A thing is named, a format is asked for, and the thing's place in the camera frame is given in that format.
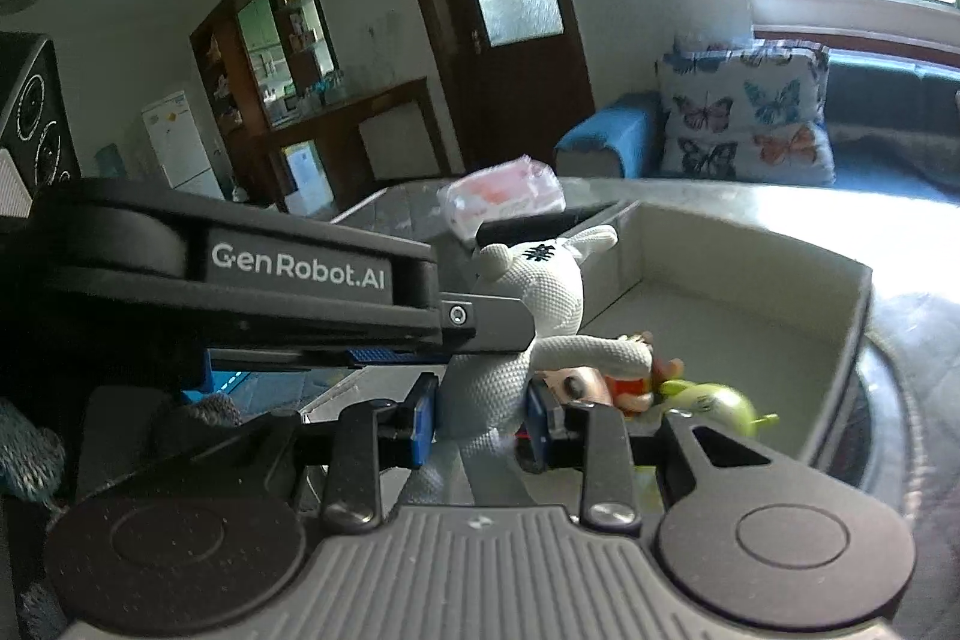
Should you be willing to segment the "gloved hand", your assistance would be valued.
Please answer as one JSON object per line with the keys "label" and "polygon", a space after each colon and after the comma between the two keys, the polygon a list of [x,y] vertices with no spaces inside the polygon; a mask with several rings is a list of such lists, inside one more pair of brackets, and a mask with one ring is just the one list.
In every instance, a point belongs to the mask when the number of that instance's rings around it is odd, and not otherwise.
{"label": "gloved hand", "polygon": [[[94,486],[144,470],[151,464],[212,442],[242,422],[241,409],[224,395],[197,401],[163,399],[145,422],[110,416],[96,424],[96,434],[128,435],[128,445],[110,445],[107,451],[121,463],[107,466],[104,455],[94,468],[106,470]],[[32,424],[11,406],[2,404],[2,498],[7,502],[5,542],[10,554],[11,586],[18,629],[25,638],[57,638],[67,619],[55,598],[44,567],[44,542],[55,521],[70,509],[60,487],[67,474],[67,450],[59,434]]]}

